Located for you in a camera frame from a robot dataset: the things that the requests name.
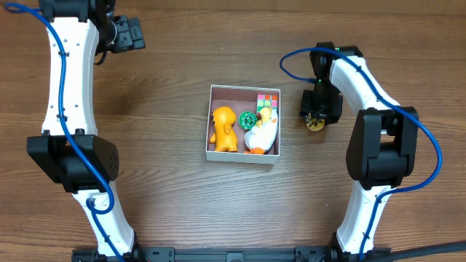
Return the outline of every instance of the orange stuffed animal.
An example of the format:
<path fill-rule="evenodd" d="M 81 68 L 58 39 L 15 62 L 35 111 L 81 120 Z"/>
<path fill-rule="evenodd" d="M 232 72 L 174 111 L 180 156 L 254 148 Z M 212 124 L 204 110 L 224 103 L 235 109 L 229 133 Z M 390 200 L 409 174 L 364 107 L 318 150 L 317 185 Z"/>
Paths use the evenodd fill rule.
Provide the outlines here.
<path fill-rule="evenodd" d="M 217 108 L 211 116 L 215 132 L 210 138 L 210 143 L 215 143 L 217 152 L 237 152 L 238 138 L 233 130 L 236 122 L 236 114 L 228 106 Z"/>

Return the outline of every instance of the colorful cube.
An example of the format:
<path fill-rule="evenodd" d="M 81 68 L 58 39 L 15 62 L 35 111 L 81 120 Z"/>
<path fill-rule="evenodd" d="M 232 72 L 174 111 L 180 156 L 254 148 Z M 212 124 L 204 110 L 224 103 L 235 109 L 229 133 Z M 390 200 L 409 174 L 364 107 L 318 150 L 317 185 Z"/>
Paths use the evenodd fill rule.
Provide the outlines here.
<path fill-rule="evenodd" d="M 257 95 L 257 114 L 264 107 L 271 106 L 273 109 L 277 110 L 278 107 L 278 96 L 276 95 Z"/>

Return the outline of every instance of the white box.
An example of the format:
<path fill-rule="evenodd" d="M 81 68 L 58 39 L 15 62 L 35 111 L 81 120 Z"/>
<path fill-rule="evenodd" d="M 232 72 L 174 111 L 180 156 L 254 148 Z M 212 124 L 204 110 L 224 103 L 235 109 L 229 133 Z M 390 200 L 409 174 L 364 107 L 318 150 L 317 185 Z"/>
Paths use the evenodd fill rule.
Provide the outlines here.
<path fill-rule="evenodd" d="M 229 106 L 237 115 L 237 120 L 240 114 L 244 111 L 256 112 L 257 95 L 277 95 L 277 112 L 278 112 L 278 130 L 274 145 L 264 155 L 244 154 L 248 151 L 244 143 L 244 134 L 247 130 L 240 127 L 238 123 L 233 125 L 233 130 L 238 137 L 238 152 L 215 152 L 215 144 L 209 143 L 209 139 L 214 133 L 214 128 L 210 119 L 212 112 L 220 106 Z M 207 135 L 205 139 L 205 154 L 207 160 L 223 161 L 223 162 L 243 162 L 256 164 L 275 164 L 280 156 L 280 90 L 260 87 L 233 87 L 213 84 L 210 86 L 210 102 L 208 111 Z"/>

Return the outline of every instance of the plush duck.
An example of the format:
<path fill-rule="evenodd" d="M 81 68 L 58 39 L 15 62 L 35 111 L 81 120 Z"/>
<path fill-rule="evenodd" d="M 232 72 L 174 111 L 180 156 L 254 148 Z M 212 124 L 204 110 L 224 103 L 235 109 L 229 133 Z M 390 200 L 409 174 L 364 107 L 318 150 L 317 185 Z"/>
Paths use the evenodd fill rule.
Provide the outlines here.
<path fill-rule="evenodd" d="M 236 122 L 236 114 L 228 106 L 217 108 L 211 116 L 215 132 L 210 138 L 210 143 L 215 143 L 217 152 L 237 152 L 238 138 L 233 130 Z"/>
<path fill-rule="evenodd" d="M 249 148 L 246 154 L 265 154 L 273 145 L 277 137 L 278 114 L 271 107 L 263 108 L 259 112 L 261 120 L 245 133 L 245 144 Z"/>

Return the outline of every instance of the white duck toy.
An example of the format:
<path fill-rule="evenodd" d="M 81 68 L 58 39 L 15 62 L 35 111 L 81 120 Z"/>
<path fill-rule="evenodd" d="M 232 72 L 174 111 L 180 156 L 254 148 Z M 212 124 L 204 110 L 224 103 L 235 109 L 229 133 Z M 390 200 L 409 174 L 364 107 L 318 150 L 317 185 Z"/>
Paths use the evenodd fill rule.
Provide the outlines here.
<path fill-rule="evenodd" d="M 259 112 L 261 120 L 245 133 L 245 144 L 249 148 L 246 154 L 265 154 L 273 145 L 277 137 L 278 114 L 271 107 L 263 108 Z"/>

